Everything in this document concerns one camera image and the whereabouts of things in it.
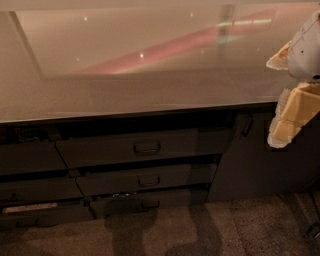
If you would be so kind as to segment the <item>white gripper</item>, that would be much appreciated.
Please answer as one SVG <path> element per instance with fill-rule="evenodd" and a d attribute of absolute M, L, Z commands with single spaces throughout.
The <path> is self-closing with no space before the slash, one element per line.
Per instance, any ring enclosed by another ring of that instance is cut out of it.
<path fill-rule="evenodd" d="M 269 127 L 267 142 L 284 148 L 320 112 L 320 12 L 315 11 L 292 42 L 287 42 L 267 62 L 270 69 L 287 70 L 302 81 L 294 89 L 284 89 Z"/>

